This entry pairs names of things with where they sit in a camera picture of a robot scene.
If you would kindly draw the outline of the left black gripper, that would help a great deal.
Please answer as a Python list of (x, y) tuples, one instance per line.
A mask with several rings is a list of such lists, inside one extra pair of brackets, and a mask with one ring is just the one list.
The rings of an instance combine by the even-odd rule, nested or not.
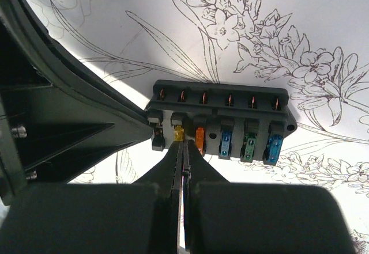
[(27, 186), (7, 114), (1, 100), (1, 200), (5, 206)]

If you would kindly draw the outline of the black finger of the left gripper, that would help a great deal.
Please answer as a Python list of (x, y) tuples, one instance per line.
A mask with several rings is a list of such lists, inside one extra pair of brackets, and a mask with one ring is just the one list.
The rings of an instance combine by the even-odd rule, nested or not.
[(24, 173), (41, 182), (150, 137), (143, 110), (52, 39), (26, 0), (1, 0), (1, 100)]

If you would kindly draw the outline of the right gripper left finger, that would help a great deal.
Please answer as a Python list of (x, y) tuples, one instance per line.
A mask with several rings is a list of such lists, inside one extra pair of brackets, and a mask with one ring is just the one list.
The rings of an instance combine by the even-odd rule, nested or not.
[(2, 253), (177, 253), (183, 143), (131, 184), (38, 184), (15, 198)]

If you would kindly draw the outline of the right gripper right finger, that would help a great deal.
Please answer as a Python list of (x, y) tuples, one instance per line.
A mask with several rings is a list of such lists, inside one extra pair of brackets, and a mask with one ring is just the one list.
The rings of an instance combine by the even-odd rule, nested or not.
[(354, 253), (334, 197), (316, 185), (232, 183), (183, 146), (185, 247), (191, 253)]

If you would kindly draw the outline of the black fuse box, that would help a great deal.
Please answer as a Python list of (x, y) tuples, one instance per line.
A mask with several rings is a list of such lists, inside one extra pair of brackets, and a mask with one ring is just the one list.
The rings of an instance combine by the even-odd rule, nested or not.
[(283, 140), (297, 129), (288, 101), (279, 88), (158, 80), (145, 108), (152, 148), (169, 148), (181, 125), (202, 155), (275, 165)]

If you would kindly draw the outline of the small yellow fuse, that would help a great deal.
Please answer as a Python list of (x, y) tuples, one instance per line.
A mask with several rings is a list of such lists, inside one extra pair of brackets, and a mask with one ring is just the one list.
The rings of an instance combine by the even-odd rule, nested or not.
[(183, 142), (185, 139), (185, 131), (183, 126), (176, 125), (174, 127), (174, 141)]

